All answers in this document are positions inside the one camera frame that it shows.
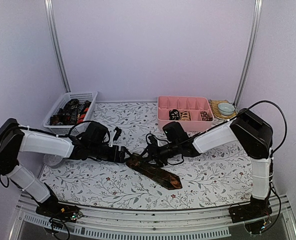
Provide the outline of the brown green patterned tie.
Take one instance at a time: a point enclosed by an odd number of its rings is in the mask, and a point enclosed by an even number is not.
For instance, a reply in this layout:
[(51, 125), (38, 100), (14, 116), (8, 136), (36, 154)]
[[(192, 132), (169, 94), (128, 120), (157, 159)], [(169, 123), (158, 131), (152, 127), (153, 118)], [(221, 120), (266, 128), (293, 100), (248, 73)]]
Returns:
[(126, 160), (127, 167), (146, 176), (167, 190), (182, 189), (180, 177), (155, 164), (150, 164), (143, 157), (134, 153)]

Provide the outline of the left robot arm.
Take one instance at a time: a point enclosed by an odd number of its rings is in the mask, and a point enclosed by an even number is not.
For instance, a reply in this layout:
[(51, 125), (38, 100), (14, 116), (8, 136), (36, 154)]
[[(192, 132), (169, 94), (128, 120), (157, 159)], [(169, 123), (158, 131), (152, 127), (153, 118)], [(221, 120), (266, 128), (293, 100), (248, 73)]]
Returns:
[(110, 134), (104, 125), (88, 120), (86, 130), (77, 136), (69, 131), (58, 135), (18, 124), (8, 119), (0, 127), (0, 176), (26, 191), (37, 203), (37, 213), (60, 220), (74, 221), (81, 217), (79, 207), (60, 203), (51, 188), (19, 163), (21, 152), (44, 154), (62, 159), (107, 161), (124, 163), (129, 151), (124, 146), (114, 145), (121, 129)]

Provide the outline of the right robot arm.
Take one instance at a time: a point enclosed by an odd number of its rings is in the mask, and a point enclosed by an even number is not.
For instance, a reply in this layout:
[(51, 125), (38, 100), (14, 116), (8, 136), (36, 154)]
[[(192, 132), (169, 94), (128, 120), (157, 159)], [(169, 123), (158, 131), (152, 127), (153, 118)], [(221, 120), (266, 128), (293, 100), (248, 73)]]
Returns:
[(188, 136), (177, 121), (166, 124), (163, 131), (168, 143), (158, 146), (157, 139), (148, 134), (150, 139), (141, 153), (141, 156), (147, 155), (147, 161), (155, 161), (162, 166), (177, 155), (196, 157), (213, 148), (238, 141), (250, 157), (253, 186), (248, 204), (230, 208), (231, 219), (237, 223), (272, 213), (268, 199), (272, 190), (272, 159), (276, 152), (272, 147), (273, 129), (250, 108), (243, 108), (231, 119), (193, 136)]

